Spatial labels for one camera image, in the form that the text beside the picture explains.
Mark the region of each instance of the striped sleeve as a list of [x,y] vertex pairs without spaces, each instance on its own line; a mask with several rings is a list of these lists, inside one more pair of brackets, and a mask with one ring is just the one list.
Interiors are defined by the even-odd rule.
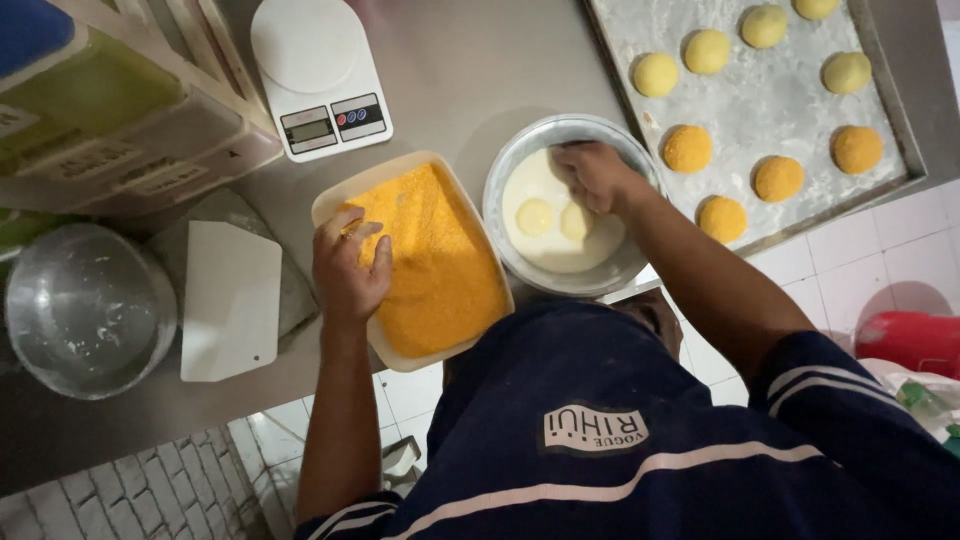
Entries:
[[[960,513],[955,511],[960,460],[826,336],[806,331],[782,339],[750,390],[750,408],[805,435],[825,456],[912,518],[918,532],[947,522],[954,531],[960,528]],[[928,530],[926,535],[944,533]]]
[[367,540],[380,538],[384,527],[403,499],[393,491],[381,491],[340,510],[301,523],[294,540]]

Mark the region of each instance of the white liquid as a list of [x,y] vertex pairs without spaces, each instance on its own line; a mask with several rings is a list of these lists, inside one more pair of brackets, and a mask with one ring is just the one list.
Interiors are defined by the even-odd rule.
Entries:
[[[548,272],[573,274],[595,268],[620,247],[626,233],[614,215],[598,214],[586,238],[571,240],[560,230],[560,212],[572,200],[567,173],[553,162],[549,149],[534,152],[516,166],[503,186],[503,221],[507,238],[531,264]],[[524,234],[516,212],[528,199],[546,201],[554,212],[553,226],[539,236]]]

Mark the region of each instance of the shirt logo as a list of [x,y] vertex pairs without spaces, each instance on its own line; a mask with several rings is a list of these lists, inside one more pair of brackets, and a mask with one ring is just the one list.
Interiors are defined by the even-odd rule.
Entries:
[[650,431],[639,411],[600,411],[567,405],[543,416],[543,446],[580,452],[623,450],[643,442]]

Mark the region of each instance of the white plastic tray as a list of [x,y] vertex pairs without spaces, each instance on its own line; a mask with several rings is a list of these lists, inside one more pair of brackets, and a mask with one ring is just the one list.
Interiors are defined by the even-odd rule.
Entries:
[[[483,220],[480,218],[480,213],[477,212],[476,207],[467,196],[467,192],[460,184],[457,176],[453,174],[453,169],[450,168],[450,165],[444,158],[434,152],[420,151],[407,154],[406,156],[400,156],[399,158],[381,163],[374,168],[367,169],[324,191],[317,197],[317,200],[313,202],[313,208],[310,211],[313,217],[314,227],[319,227],[323,222],[333,216],[337,208],[346,202],[347,199],[362,195],[380,184],[402,176],[427,163],[433,163],[445,172],[446,177],[450,179],[450,183],[453,185],[453,190],[460,197],[460,201],[464,204],[464,207],[468,209],[470,216],[473,218],[473,225],[484,232],[484,236],[487,238],[487,247],[490,249],[491,256],[495,258],[496,251],[493,250],[490,235],[483,227]],[[500,284],[503,287],[504,293],[507,295],[507,313],[513,313],[515,309],[514,295],[510,291],[510,286],[507,285],[507,276],[504,274],[503,266],[501,266],[499,262],[497,263],[497,269],[500,272]],[[450,358],[451,356],[458,355],[472,347],[478,338],[479,336],[468,339],[433,355],[421,356],[419,358],[404,358],[397,354],[394,348],[390,346],[390,341],[387,340],[387,336],[383,333],[383,328],[375,316],[371,317],[367,323],[367,340],[370,341],[373,350],[376,351],[387,367],[394,371],[401,372],[416,371],[421,367],[426,367]]]

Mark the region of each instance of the blue lid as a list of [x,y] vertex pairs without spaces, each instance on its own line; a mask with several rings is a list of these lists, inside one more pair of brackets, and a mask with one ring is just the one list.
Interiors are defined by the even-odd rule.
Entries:
[[63,48],[73,19],[44,0],[0,1],[0,77]]

